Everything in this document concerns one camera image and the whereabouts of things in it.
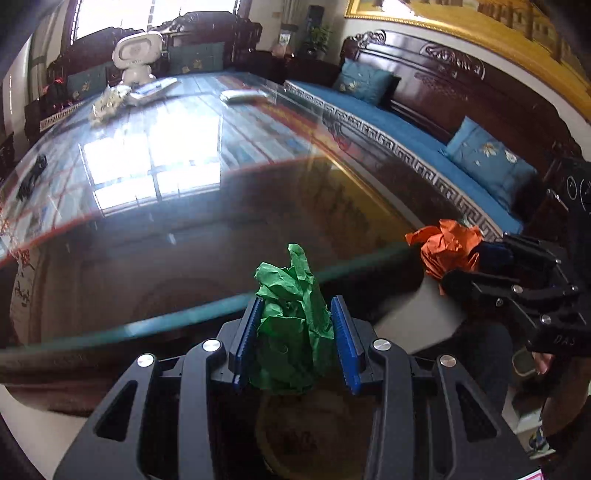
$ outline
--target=hand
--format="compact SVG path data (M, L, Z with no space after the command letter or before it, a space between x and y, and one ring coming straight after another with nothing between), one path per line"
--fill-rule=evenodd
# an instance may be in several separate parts
M535 371L538 372L538 375L544 375L548 373L548 370L550 370L550 366L552 365L552 361L554 360L554 355L550 353L532 352L532 356L534 357Z

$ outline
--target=orange crumpled paper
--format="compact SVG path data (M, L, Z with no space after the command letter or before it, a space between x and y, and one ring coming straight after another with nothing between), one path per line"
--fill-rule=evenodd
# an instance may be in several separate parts
M439 227L426 226L407 233L405 237L409 245L424 243L421 259L427 267L427 275L438 281L455 268L478 269L479 254L472 253L482 242L482 233L477 226L467 228L455 220L439 220Z

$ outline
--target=crumpled paper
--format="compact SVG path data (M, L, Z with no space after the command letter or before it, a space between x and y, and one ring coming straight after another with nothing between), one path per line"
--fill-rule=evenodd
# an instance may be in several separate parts
M265 300L251 384L272 393L302 393L334 365L330 313L302 247L289 244L289 268L262 263L256 293Z
M406 234L409 245L424 244L421 259L437 281L445 273L455 269L474 271L478 269L479 254L472 252L482 242L482 233L477 226L467 228L455 220L439 220L439 227L426 226Z

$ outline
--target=pillow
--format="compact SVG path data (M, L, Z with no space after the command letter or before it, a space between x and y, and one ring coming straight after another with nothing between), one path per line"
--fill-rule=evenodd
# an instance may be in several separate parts
M441 151L476 180L508 212L538 171L468 117Z
M392 83L392 78L390 72L345 59L333 89L371 105L377 105Z
M113 62L109 61L88 70L68 75L68 95L75 102L84 100L95 93L102 93L107 87L106 69Z
M169 75L223 70L224 42L169 47Z

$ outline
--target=painting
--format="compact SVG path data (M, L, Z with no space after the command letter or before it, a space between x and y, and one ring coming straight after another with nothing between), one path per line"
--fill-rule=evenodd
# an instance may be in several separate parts
M345 17L430 28L470 41L538 77L591 120L591 82L529 0L350 0Z

